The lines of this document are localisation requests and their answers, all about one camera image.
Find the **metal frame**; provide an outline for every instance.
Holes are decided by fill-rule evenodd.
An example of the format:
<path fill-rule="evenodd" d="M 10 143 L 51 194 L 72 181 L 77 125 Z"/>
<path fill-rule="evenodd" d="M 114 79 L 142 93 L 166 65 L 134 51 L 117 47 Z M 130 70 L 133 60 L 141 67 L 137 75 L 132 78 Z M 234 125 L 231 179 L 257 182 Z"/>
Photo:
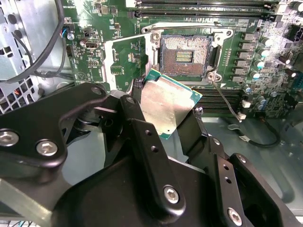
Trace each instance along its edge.
<path fill-rule="evenodd" d="M 23 115 L 26 121 L 17 122 Z M 0 125 L 0 134 L 17 134 L 9 140 L 0 136 L 0 200 L 42 226 L 98 225 L 100 220 L 117 226 L 125 223 L 126 210 L 133 226 L 259 226 L 262 221 L 301 226 L 251 163 L 239 154 L 229 158 L 193 112 L 178 132 L 188 162 L 205 174 L 168 159 L 137 100 L 107 96 L 99 85 L 82 84 L 0 116 Z M 27 189 L 43 185 L 52 194 L 67 145 L 96 130 L 106 135 L 108 167 L 69 190 L 66 185 L 60 193 L 54 191 L 54 209 L 18 189 L 18 184 Z M 115 218 L 112 208 L 118 209 Z"/>

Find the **electrolytic capacitor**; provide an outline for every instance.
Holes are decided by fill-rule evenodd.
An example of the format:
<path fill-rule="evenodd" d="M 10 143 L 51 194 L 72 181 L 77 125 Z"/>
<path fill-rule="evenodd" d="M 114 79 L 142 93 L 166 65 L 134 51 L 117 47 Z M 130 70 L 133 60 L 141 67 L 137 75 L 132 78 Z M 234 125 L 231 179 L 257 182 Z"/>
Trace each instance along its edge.
<path fill-rule="evenodd" d="M 265 37 L 264 39 L 262 39 L 262 43 L 263 43 L 265 46 L 267 46 L 267 47 L 273 45 L 273 41 L 272 41 L 270 38 L 267 38 L 267 37 Z"/>
<path fill-rule="evenodd" d="M 253 71 L 250 73 L 250 76 L 253 78 L 253 79 L 259 79 L 260 78 L 260 74 L 256 71 Z"/>
<path fill-rule="evenodd" d="M 80 46 L 85 46 L 86 42 L 87 42 L 87 39 L 81 39 L 79 44 L 80 44 Z"/>
<path fill-rule="evenodd" d="M 294 54 L 292 52 L 289 52 L 287 54 L 287 59 L 291 61 L 291 59 L 293 58 Z"/>
<path fill-rule="evenodd" d="M 286 70 L 285 70 L 285 73 L 286 73 L 288 76 L 290 76 L 291 78 L 294 78 L 294 77 L 297 75 L 297 73 L 296 73 L 295 71 L 291 70 L 291 69 L 286 69 Z"/>
<path fill-rule="evenodd" d="M 259 70 L 261 70 L 262 68 L 264 68 L 264 62 L 261 61 L 261 60 L 256 60 L 256 61 L 254 62 L 254 65 L 255 65 Z"/>
<path fill-rule="evenodd" d="M 243 90 L 245 91 L 245 93 L 251 93 L 251 88 L 247 84 L 244 85 Z"/>
<path fill-rule="evenodd" d="M 258 101 L 259 101 L 259 103 L 260 103 L 261 105 L 264 105 L 264 104 L 266 103 L 266 99 L 265 99 L 263 96 L 260 96 L 260 97 L 258 98 Z"/>
<path fill-rule="evenodd" d="M 294 4 L 294 10 L 297 10 L 298 12 L 303 12 L 303 2 L 297 1 Z"/>
<path fill-rule="evenodd" d="M 283 62 L 286 65 L 288 65 L 290 63 L 290 60 L 285 56 L 280 56 L 279 61 Z"/>
<path fill-rule="evenodd" d="M 260 54 L 261 57 L 266 58 L 267 56 L 269 56 L 269 51 L 262 48 L 262 49 L 258 50 L 258 54 Z"/>

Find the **mounting hole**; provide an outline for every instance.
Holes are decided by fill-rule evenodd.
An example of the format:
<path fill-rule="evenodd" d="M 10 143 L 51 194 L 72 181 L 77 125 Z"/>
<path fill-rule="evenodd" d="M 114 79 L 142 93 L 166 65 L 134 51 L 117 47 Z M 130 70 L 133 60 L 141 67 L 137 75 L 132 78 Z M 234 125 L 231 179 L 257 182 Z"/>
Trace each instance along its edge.
<path fill-rule="evenodd" d="M 113 125 L 113 120 L 112 119 L 106 119 L 105 120 L 105 123 L 104 123 L 104 126 L 105 127 L 110 127 L 110 126 L 112 126 Z"/>
<path fill-rule="evenodd" d="M 151 151 L 157 153 L 159 149 L 156 146 L 152 146 Z"/>
<path fill-rule="evenodd" d="M 228 177 L 225 177 L 225 180 L 227 183 L 232 183 L 232 181 Z"/>
<path fill-rule="evenodd" d="M 152 132 L 149 131 L 149 130 L 145 130 L 145 134 L 148 135 L 148 136 L 151 136 L 151 135 L 152 135 Z"/>
<path fill-rule="evenodd" d="M 92 87 L 91 91 L 94 92 L 97 95 L 101 95 L 102 92 L 100 91 L 100 89 L 98 87 Z"/>
<path fill-rule="evenodd" d="M 13 14 L 9 14 L 8 19 L 9 19 L 9 22 L 13 25 L 15 25 L 17 23 L 17 18 Z"/>
<path fill-rule="evenodd" d="M 21 33 L 19 30 L 15 30 L 15 31 L 14 31 L 14 34 L 15 34 L 19 39 L 22 39 L 22 37 L 23 37 L 22 33 Z"/>

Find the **wire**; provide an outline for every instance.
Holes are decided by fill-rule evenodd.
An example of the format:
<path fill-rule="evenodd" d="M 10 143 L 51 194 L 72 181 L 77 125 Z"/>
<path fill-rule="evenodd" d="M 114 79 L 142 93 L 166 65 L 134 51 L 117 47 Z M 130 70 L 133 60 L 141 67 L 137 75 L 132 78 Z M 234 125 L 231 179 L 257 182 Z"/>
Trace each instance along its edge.
<path fill-rule="evenodd" d="M 239 128 L 239 126 L 237 124 L 233 124 L 231 121 L 227 120 L 226 118 L 223 118 L 229 125 L 228 125 L 228 129 L 231 130 L 231 131 L 235 131 L 239 138 L 241 140 L 243 140 L 244 142 L 247 142 L 253 146 L 256 146 L 258 148 L 273 148 L 275 146 L 277 146 L 280 142 L 281 142 L 281 137 L 279 135 L 279 133 L 275 130 L 274 127 L 272 127 L 266 120 L 264 117 L 260 117 L 259 119 L 261 120 L 261 122 L 263 124 L 266 125 L 266 127 L 269 129 L 269 131 L 271 131 L 275 137 L 276 137 L 276 140 L 273 142 L 273 143 L 270 143 L 270 144 L 261 144 L 261 143 L 257 143 L 255 141 L 252 141 L 249 137 L 247 137 L 242 131 L 241 129 Z"/>
<path fill-rule="evenodd" d="M 61 74 L 61 71 L 64 67 L 64 63 L 65 63 L 65 58 L 66 58 L 66 40 L 65 38 L 62 38 L 62 60 L 61 60 L 61 64 L 60 64 L 60 67 L 59 69 L 56 71 L 56 72 L 47 72 L 46 74 L 42 74 L 42 73 L 35 73 L 36 76 L 39 76 L 39 77 L 43 77 L 43 78 L 51 78 L 51 77 L 60 77 L 60 78 L 63 78 L 63 79 L 71 79 L 73 80 L 73 77 L 72 76 L 67 76 L 67 74 Z"/>
<path fill-rule="evenodd" d="M 9 84 L 19 82 L 25 79 L 26 77 L 32 75 L 48 58 L 49 54 L 53 49 L 53 46 L 57 41 L 58 35 L 61 33 L 62 27 L 64 25 L 64 11 L 63 11 L 62 2 L 61 0 L 55 0 L 55 4 L 58 12 L 58 25 L 54 30 L 54 33 L 51 39 L 49 40 L 48 44 L 46 45 L 45 49 L 42 51 L 42 53 L 37 58 L 37 60 L 22 73 L 8 80 L 0 80 L 0 82 L 5 82 Z"/>
<path fill-rule="evenodd" d="M 225 96 L 223 95 L 223 93 L 221 92 L 221 90 L 218 88 L 218 86 L 216 85 L 216 83 L 213 81 L 213 86 L 214 88 L 217 89 L 217 91 L 219 92 L 219 94 L 222 96 L 222 98 L 224 99 L 224 101 L 226 102 L 229 111 L 232 113 L 232 115 L 237 118 L 237 120 L 241 123 L 242 120 L 238 117 L 238 115 L 234 112 L 234 110 L 232 109 L 231 104 L 228 102 L 228 100 L 225 98 Z"/>
<path fill-rule="evenodd" d="M 22 40 L 18 36 L 16 36 L 14 33 L 11 33 L 11 34 L 21 44 L 21 46 L 24 48 L 25 52 L 27 53 L 27 55 L 29 57 L 30 65 L 32 65 L 33 64 L 33 58 L 31 56 L 27 46 L 24 44 L 24 42 L 22 42 Z M 66 50 L 66 40 L 65 40 L 65 38 L 63 38 L 62 39 L 62 61 L 61 61 L 61 65 L 60 65 L 59 69 L 56 72 L 49 71 L 46 74 L 42 74 L 38 71 L 35 71 L 34 75 L 38 76 L 38 77 L 43 77 L 43 78 L 60 77 L 62 79 L 73 80 L 73 77 L 71 75 L 61 73 L 61 71 L 64 67 L 65 58 L 66 58 L 66 51 L 65 50 Z"/>
<path fill-rule="evenodd" d="M 21 221 L 16 222 L 16 223 L 15 223 L 14 225 L 12 225 L 12 226 L 9 226 L 9 225 L 10 225 L 10 223 L 9 223 L 8 227 L 14 227 L 14 226 L 16 226 L 16 225 L 20 224 L 20 222 L 21 222 Z"/>

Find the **screw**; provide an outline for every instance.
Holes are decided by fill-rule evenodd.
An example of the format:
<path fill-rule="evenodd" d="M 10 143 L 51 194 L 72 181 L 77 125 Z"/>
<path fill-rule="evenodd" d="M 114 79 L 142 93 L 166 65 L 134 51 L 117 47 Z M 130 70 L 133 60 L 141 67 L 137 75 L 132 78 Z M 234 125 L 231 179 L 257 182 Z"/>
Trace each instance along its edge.
<path fill-rule="evenodd" d="M 132 97 L 127 97 L 126 100 L 131 104 L 134 104 L 134 99 Z"/>
<path fill-rule="evenodd" d="M 36 150 L 40 155 L 52 156 L 58 151 L 58 147 L 55 143 L 45 140 L 38 143 Z"/>
<path fill-rule="evenodd" d="M 159 36 L 159 34 L 158 34 L 158 33 L 154 33 L 154 34 L 152 34 L 152 39 L 153 39 L 153 40 L 155 40 L 155 41 L 160 40 L 160 36 Z"/>
<path fill-rule="evenodd" d="M 179 195 L 177 191 L 172 188 L 172 187 L 165 187 L 164 188 L 164 195 L 165 198 L 170 202 L 170 203 L 177 203 L 179 201 Z"/>
<path fill-rule="evenodd" d="M 216 138 L 213 138 L 213 141 L 214 141 L 215 144 L 220 145 L 219 140 L 217 140 Z"/>
<path fill-rule="evenodd" d="M 100 91 L 100 89 L 98 87 L 92 87 L 91 91 L 94 92 L 97 95 L 101 95 L 102 92 Z"/>
<path fill-rule="evenodd" d="M 239 155 L 238 157 L 239 157 L 239 159 L 241 160 L 241 162 L 246 163 L 245 158 L 243 158 L 241 155 Z"/>
<path fill-rule="evenodd" d="M 12 131 L 0 132 L 0 146 L 10 147 L 19 141 L 19 136 Z"/>
<path fill-rule="evenodd" d="M 66 35 L 66 38 L 68 39 L 68 40 L 74 40 L 74 38 L 75 38 L 75 36 L 74 36 L 74 34 L 73 33 L 68 33 L 67 35 Z"/>
<path fill-rule="evenodd" d="M 242 225 L 242 219 L 240 215 L 233 208 L 228 208 L 228 216 L 236 226 Z"/>

